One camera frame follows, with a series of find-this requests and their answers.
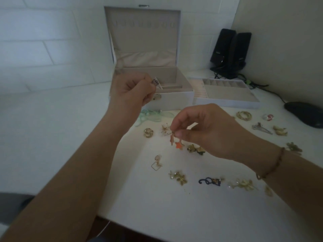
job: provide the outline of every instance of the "green string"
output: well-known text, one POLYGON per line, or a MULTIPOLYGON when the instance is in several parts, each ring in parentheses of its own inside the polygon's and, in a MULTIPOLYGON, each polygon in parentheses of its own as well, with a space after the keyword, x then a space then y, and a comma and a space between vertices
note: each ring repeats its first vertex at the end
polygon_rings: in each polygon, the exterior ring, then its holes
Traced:
POLYGON ((174 118, 175 116, 170 112, 163 112, 161 110, 153 111, 153 110, 144 109, 139 114, 137 121, 139 121, 140 123, 139 125, 136 125, 136 127, 140 126, 145 121, 161 122, 161 119, 163 117, 174 118))

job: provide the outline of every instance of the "computer mouse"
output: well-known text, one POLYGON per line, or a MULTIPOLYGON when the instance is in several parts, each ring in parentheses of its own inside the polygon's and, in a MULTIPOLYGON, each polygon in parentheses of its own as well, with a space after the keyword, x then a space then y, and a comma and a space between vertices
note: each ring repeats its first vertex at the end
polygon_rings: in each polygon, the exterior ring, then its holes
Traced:
POLYGON ((323 109, 309 103, 288 102, 284 108, 293 113, 306 125, 323 128, 323 109))

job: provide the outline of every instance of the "forearm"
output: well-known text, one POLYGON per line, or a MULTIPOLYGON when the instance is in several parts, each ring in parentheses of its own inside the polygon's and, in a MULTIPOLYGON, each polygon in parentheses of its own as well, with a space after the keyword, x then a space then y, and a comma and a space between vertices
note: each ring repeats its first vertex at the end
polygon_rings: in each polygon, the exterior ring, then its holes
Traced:
MULTIPOLYGON (((260 138, 240 151, 236 161, 262 176, 278 161, 281 147, 260 138)), ((275 171, 263 180, 290 207, 319 222, 323 216, 323 169, 285 150, 275 171)))
POLYGON ((85 241, 121 135, 104 117, 75 154, 12 223, 6 241, 85 241))

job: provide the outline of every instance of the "jewelry box lid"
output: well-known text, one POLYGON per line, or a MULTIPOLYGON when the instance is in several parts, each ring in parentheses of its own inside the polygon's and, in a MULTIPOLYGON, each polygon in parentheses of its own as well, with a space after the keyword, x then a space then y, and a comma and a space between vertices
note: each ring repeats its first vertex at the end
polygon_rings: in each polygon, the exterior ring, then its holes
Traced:
POLYGON ((180 11, 105 7, 116 68, 177 65, 180 11))

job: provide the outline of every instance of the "white desk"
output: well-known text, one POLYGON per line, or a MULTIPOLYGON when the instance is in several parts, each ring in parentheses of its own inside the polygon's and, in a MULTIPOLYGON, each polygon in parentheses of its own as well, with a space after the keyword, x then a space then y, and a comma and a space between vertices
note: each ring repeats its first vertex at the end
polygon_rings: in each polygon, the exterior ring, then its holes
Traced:
MULTIPOLYGON (((63 166, 103 116, 110 83, 0 97, 0 192, 38 193, 63 166)), ((300 122, 283 109, 280 99, 254 90, 262 103, 248 110, 253 120, 237 121, 259 137, 279 146, 294 142, 303 156, 323 166, 323 130, 300 122), (274 114, 272 122, 261 120, 274 114), (254 131, 262 122, 288 128, 288 136, 254 131)), ((234 115, 240 109, 225 108, 234 115)), ((164 118, 170 124, 172 119, 164 118)), ((120 142, 99 215, 144 234, 171 241, 315 241, 311 229, 277 195, 264 194, 254 172, 209 154, 180 151, 169 136, 158 134, 161 123, 132 127, 120 142), (143 137, 143 129, 155 131, 143 137), (151 168, 161 154, 161 167, 151 168), (181 187, 168 176, 180 169, 188 183, 181 187), (252 179, 259 191, 199 184, 206 177, 252 179)))

